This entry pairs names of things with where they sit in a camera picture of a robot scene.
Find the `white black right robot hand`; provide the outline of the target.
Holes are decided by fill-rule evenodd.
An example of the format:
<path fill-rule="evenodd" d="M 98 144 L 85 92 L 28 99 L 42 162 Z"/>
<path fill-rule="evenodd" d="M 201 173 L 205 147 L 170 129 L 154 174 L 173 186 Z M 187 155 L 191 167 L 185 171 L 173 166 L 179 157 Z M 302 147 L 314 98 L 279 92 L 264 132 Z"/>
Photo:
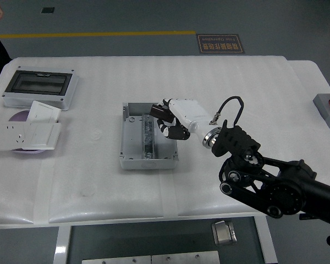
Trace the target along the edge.
<path fill-rule="evenodd" d="M 211 116 L 195 100 L 164 99 L 162 106 L 173 115 L 168 123 L 176 120 L 175 125 L 168 126 L 158 118 L 158 127 L 165 138 L 187 140 L 191 134 L 196 134 L 205 145 L 220 132 L 217 125 L 210 124 Z"/>

